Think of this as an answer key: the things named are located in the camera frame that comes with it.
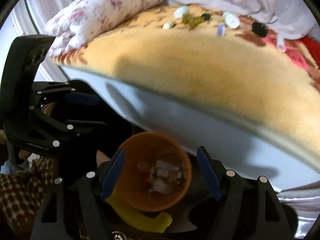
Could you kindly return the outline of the plaid sleeved left forearm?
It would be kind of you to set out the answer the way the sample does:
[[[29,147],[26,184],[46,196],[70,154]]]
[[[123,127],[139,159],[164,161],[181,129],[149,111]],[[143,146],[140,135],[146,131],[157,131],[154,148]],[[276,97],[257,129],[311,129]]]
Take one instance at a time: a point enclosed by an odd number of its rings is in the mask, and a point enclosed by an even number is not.
[[[30,239],[38,211],[53,185],[54,161],[39,157],[21,169],[1,167],[1,239]]]

